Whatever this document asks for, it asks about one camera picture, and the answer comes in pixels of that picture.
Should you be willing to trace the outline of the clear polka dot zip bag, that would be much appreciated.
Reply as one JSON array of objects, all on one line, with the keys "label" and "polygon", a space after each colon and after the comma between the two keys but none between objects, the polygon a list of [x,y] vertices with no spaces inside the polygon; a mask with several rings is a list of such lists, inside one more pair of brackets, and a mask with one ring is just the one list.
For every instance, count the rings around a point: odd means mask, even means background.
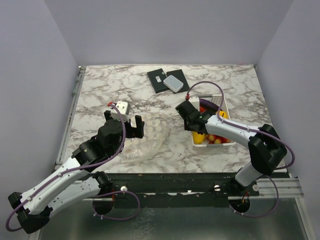
[{"label": "clear polka dot zip bag", "polygon": [[169,135],[167,116],[163,113],[142,114],[143,137],[126,139],[119,154],[126,162],[146,161],[156,155]]}]

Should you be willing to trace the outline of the red yellow toy fruit cluster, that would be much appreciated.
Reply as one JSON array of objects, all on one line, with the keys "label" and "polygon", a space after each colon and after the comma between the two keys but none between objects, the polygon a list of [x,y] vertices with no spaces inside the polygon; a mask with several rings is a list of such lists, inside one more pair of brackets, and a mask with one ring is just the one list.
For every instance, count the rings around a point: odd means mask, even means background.
[{"label": "red yellow toy fruit cluster", "polygon": [[208,140],[209,144],[229,144],[231,141],[228,138],[214,135],[214,134],[207,134],[205,138]]}]

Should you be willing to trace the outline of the yellow toy bell pepper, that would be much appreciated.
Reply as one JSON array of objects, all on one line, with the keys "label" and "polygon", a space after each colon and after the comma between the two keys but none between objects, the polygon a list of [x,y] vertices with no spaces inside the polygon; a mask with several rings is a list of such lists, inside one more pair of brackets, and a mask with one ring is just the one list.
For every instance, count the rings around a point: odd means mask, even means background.
[{"label": "yellow toy bell pepper", "polygon": [[219,112],[219,115],[222,117],[222,118],[225,118],[225,119],[228,119],[228,114],[225,112],[225,111],[220,111]]}]

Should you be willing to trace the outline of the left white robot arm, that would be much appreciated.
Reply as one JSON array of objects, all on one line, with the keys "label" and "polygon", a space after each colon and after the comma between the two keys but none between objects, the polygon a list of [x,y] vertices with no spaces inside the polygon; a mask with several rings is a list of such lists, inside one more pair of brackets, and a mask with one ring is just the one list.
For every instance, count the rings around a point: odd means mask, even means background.
[{"label": "left white robot arm", "polygon": [[13,211],[5,223],[7,231],[15,231],[10,227],[14,215],[20,225],[17,230],[32,234],[77,201],[129,193],[126,188],[114,188],[106,173],[94,170],[113,160],[123,150],[126,139],[143,138],[145,123],[135,115],[133,127],[126,113],[116,106],[105,111],[104,117],[105,123],[97,134],[81,143],[59,169],[30,190],[8,196]]}]

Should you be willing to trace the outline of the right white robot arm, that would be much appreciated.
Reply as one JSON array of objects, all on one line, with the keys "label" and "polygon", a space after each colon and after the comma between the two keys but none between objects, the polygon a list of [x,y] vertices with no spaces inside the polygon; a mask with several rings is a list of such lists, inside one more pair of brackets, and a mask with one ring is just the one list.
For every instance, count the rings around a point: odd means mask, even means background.
[{"label": "right white robot arm", "polygon": [[236,196],[246,192],[248,186],[263,175],[270,176],[287,155],[283,141],[269,124],[256,127],[228,120],[218,112],[201,113],[188,100],[175,109],[187,131],[224,137],[248,149],[250,162],[230,180],[229,189]]}]

